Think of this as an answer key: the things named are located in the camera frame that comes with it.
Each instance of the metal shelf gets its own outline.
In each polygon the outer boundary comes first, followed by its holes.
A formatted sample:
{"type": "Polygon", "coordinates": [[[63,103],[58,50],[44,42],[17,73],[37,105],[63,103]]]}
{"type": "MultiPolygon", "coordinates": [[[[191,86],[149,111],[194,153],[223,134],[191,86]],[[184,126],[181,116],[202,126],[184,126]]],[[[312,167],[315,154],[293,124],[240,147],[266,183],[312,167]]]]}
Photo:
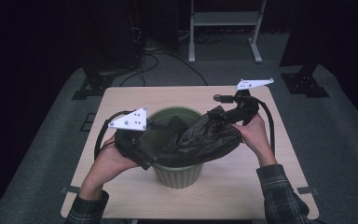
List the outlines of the metal shelf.
{"type": "Polygon", "coordinates": [[[254,54],[255,62],[262,63],[260,52],[258,51],[255,41],[257,40],[258,31],[260,30],[261,21],[263,20],[264,8],[267,0],[261,0],[261,6],[258,11],[237,11],[237,12],[195,12],[194,0],[191,1],[190,14],[190,43],[188,44],[188,61],[196,62],[196,53],[194,45],[194,27],[196,26],[226,26],[226,25],[253,25],[254,34],[248,39],[251,51],[254,54]]]}
{"type": "Polygon", "coordinates": [[[195,12],[194,26],[255,25],[258,12],[195,12]]]}

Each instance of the black plastic bag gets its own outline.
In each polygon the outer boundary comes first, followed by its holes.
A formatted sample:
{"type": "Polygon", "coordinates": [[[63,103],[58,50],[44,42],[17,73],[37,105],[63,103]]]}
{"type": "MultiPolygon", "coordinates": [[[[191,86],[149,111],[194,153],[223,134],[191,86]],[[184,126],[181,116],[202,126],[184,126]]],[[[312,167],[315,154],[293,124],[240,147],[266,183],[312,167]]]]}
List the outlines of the black plastic bag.
{"type": "MultiPolygon", "coordinates": [[[[213,111],[224,112],[222,106],[213,111]]],[[[167,146],[157,154],[157,164],[167,167],[185,167],[226,156],[241,142],[241,133],[230,124],[219,119],[209,119],[204,114],[194,125],[184,129],[179,118],[172,123],[175,132],[167,146]]]]}

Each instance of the black cable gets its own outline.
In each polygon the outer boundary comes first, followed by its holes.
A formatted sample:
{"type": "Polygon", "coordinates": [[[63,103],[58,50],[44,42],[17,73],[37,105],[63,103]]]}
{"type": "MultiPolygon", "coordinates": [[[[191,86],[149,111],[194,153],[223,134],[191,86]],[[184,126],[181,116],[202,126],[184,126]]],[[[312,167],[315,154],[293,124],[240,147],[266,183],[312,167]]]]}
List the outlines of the black cable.
{"type": "Polygon", "coordinates": [[[178,56],[175,56],[175,55],[172,55],[172,54],[169,54],[169,53],[154,53],[154,54],[162,54],[162,55],[168,55],[168,56],[171,56],[173,58],[176,58],[177,60],[179,61],[182,61],[185,65],[187,65],[189,68],[191,68],[191,70],[193,70],[194,72],[196,72],[201,78],[202,80],[204,81],[205,83],[205,86],[209,86],[208,85],[208,82],[206,82],[205,78],[202,76],[202,74],[197,71],[196,69],[194,69],[190,64],[186,63],[183,59],[179,58],[178,56]]]}
{"type": "Polygon", "coordinates": [[[275,131],[274,131],[274,120],[272,119],[272,115],[271,112],[269,111],[269,108],[267,107],[267,105],[258,100],[257,102],[259,104],[261,104],[261,106],[263,107],[263,109],[266,111],[267,113],[267,118],[268,118],[268,123],[269,123],[269,141],[271,144],[271,149],[272,149],[272,153],[275,155],[275,131]]]}
{"type": "MultiPolygon", "coordinates": [[[[142,71],[142,69],[141,69],[142,73],[148,72],[148,71],[154,69],[155,67],[157,67],[157,65],[158,65],[158,58],[157,58],[156,56],[153,56],[153,55],[150,55],[150,54],[145,54],[145,55],[146,55],[146,56],[150,56],[150,57],[156,59],[156,64],[154,64],[151,68],[148,68],[148,69],[146,69],[146,70],[144,70],[144,71],[142,71]]],[[[130,79],[130,78],[132,78],[132,77],[135,77],[135,76],[138,76],[139,74],[140,74],[139,72],[137,72],[137,73],[135,73],[135,74],[132,74],[131,76],[129,76],[129,77],[127,77],[126,79],[124,79],[124,80],[120,83],[120,85],[118,85],[118,86],[119,86],[119,87],[122,87],[123,84],[124,84],[128,79],[130,79]]]]}
{"type": "Polygon", "coordinates": [[[144,77],[144,71],[142,70],[142,68],[139,68],[139,69],[141,70],[141,73],[138,74],[138,78],[140,78],[143,81],[143,83],[144,83],[143,87],[145,87],[146,81],[145,81],[145,77],[144,77]]]}
{"type": "Polygon", "coordinates": [[[157,51],[157,50],[160,50],[160,49],[164,49],[166,46],[159,46],[159,47],[155,47],[153,49],[150,49],[150,48],[146,48],[145,51],[146,52],[154,52],[154,51],[157,51]]]}
{"type": "Polygon", "coordinates": [[[119,116],[119,115],[128,115],[130,114],[131,112],[133,111],[127,111],[127,110],[124,110],[124,111],[120,111],[120,112],[117,112],[116,114],[114,114],[112,117],[110,117],[109,119],[107,119],[104,124],[103,124],[103,127],[101,128],[100,130],[100,133],[98,134],[98,137],[97,137],[97,142],[95,143],[95,148],[94,148],[94,160],[97,159],[98,155],[100,154],[100,151],[103,148],[101,148],[101,142],[103,141],[103,137],[106,133],[106,130],[108,128],[108,124],[110,123],[110,121],[112,121],[115,117],[119,116]]]}
{"type": "Polygon", "coordinates": [[[195,36],[194,42],[199,44],[199,45],[212,45],[215,44],[217,42],[223,41],[225,40],[225,36],[223,34],[215,34],[215,35],[211,35],[209,34],[209,32],[207,32],[206,34],[199,34],[195,36]]]}

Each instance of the person's left hand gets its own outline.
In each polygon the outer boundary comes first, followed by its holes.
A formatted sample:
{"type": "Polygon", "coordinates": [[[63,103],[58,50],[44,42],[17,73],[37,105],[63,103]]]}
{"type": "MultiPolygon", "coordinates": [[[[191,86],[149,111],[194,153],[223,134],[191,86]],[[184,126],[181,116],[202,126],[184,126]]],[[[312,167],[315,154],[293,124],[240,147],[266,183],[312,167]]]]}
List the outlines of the person's left hand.
{"type": "Polygon", "coordinates": [[[83,181],[79,192],[80,198],[86,200],[99,199],[104,183],[114,179],[123,171],[138,166],[134,161],[120,154],[115,148],[114,141],[115,136],[112,136],[103,143],[103,149],[83,181]]]}

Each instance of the white gripper bracket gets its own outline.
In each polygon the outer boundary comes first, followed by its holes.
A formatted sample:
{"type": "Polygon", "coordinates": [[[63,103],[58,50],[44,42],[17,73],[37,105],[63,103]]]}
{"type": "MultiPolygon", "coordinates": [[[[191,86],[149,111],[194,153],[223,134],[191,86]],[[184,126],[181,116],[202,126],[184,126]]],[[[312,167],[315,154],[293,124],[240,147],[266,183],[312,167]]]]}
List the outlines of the white gripper bracket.
{"type": "Polygon", "coordinates": [[[115,119],[108,124],[109,128],[144,131],[146,130],[146,108],[141,108],[130,114],[115,119]]]}
{"type": "Polygon", "coordinates": [[[238,83],[237,87],[235,88],[236,91],[243,91],[243,90],[249,90],[251,88],[259,87],[259,86],[265,86],[270,83],[273,83],[274,79],[270,78],[267,80],[243,80],[241,79],[241,82],[238,83]]]}

